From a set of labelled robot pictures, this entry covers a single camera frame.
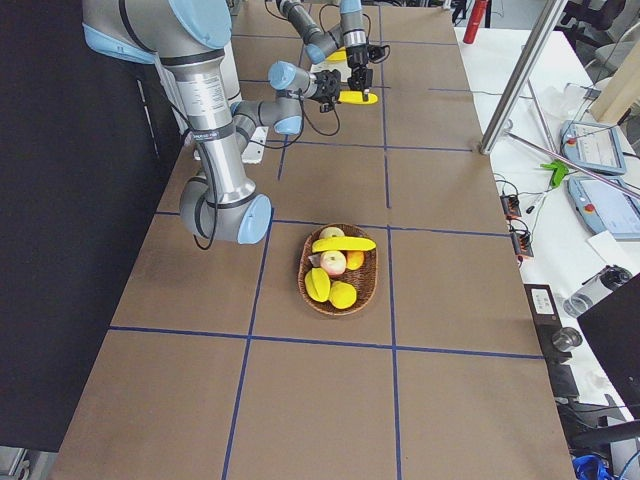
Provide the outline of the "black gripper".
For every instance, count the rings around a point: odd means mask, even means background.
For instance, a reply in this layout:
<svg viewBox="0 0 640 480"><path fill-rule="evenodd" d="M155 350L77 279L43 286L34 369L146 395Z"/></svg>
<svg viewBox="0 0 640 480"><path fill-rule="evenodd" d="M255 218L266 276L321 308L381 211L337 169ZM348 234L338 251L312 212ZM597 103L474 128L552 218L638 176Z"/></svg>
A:
<svg viewBox="0 0 640 480"><path fill-rule="evenodd" d="M348 79L349 89L358 91L362 88L362 99L369 100L370 88L373 79L373 70L368 67L369 58L365 44L349 46L346 48L347 64L351 69Z"/></svg>
<svg viewBox="0 0 640 480"><path fill-rule="evenodd" d="M338 70L317 72L314 85L316 90L312 99L319 103L319 112L334 111L341 92L341 73Z"/></svg>

